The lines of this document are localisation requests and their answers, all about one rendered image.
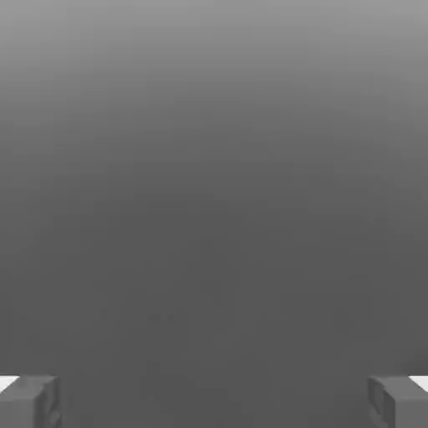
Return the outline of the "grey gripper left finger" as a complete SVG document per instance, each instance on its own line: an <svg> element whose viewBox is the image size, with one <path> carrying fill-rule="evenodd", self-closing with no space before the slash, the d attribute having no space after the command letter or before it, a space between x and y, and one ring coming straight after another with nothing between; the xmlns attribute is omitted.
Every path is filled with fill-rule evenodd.
<svg viewBox="0 0 428 428"><path fill-rule="evenodd" d="M0 375L0 428L63 428L54 375Z"/></svg>

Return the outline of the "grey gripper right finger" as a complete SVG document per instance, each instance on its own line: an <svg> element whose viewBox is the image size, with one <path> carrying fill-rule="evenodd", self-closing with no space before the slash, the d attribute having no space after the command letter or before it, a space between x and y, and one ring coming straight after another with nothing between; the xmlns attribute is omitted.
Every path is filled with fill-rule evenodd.
<svg viewBox="0 0 428 428"><path fill-rule="evenodd" d="M428 428L428 375L370 376L367 396L375 428Z"/></svg>

